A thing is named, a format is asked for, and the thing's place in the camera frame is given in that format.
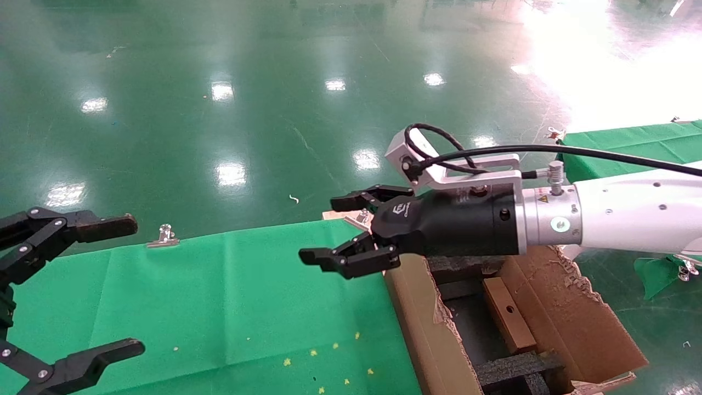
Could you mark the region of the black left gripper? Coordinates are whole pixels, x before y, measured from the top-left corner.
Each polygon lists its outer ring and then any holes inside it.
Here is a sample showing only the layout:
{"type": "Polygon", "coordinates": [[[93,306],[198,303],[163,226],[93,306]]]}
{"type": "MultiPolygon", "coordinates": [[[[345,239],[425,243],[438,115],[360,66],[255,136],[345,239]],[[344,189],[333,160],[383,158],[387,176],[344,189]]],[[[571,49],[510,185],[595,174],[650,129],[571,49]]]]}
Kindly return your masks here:
{"type": "MultiPolygon", "coordinates": [[[[47,262],[75,243],[92,243],[130,236],[138,232],[136,219],[126,213],[102,218],[90,210],[59,213],[33,207],[1,220],[2,251],[0,296],[1,332],[14,325],[14,290],[47,262]]],[[[18,394],[70,394],[94,387],[108,365],[135,358],[145,352],[136,339],[106,343],[48,364],[6,340],[1,340],[1,362],[28,381],[18,394]]]]}

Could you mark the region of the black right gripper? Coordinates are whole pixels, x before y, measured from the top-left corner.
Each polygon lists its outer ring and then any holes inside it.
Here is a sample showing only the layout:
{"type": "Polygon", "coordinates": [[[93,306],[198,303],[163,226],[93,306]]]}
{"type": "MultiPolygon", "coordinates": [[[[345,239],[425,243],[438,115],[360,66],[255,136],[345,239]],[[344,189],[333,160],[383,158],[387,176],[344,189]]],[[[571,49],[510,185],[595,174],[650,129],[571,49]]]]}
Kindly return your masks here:
{"type": "Polygon", "coordinates": [[[424,257],[518,255],[516,201],[512,187],[497,185],[484,196],[467,189],[414,190],[374,185],[331,198],[334,212],[375,213],[373,234],[363,232],[334,248],[299,250],[301,262],[344,279],[400,267],[400,253],[424,257]]]}

